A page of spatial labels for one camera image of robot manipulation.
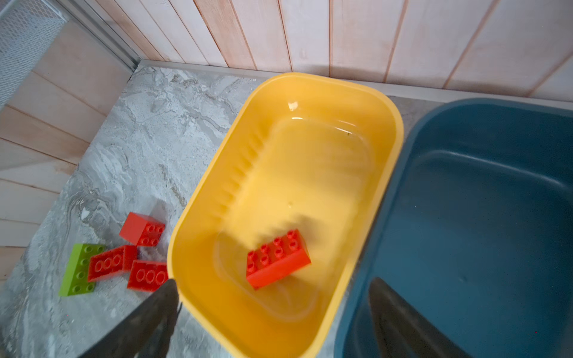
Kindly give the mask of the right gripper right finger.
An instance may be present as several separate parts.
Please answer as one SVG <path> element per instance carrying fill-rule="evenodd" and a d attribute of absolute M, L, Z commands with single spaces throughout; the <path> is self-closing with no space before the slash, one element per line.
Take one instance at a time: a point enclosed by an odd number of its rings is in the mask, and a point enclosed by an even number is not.
<path fill-rule="evenodd" d="M 369 308 L 381 357 L 468 357 L 380 277 L 369 285 Z"/>

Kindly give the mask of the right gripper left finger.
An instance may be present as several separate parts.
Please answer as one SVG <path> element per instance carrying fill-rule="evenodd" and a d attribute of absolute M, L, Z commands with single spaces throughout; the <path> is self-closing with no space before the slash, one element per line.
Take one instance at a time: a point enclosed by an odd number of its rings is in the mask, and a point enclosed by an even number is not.
<path fill-rule="evenodd" d="M 83 357 L 165 357 L 181 311 L 176 281 L 169 279 Z"/>

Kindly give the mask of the red lego brick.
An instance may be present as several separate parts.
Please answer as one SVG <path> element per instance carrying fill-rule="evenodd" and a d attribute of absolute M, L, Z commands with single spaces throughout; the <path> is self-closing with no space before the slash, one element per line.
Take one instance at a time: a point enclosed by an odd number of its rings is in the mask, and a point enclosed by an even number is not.
<path fill-rule="evenodd" d="M 246 280 L 258 290 L 310 264 L 304 237 L 295 229 L 247 253 Z"/>
<path fill-rule="evenodd" d="M 87 281 L 107 280 L 130 272 L 137 255 L 137 247 L 127 245 L 91 257 Z"/>
<path fill-rule="evenodd" d="M 143 292 L 155 292 L 168 280 L 166 263 L 135 260 L 131 267 L 127 288 Z"/>
<path fill-rule="evenodd" d="M 155 247 L 161 241 L 164 230 L 164 223 L 151 216 L 131 212 L 128 214 L 119 236 L 135 246 Z"/>

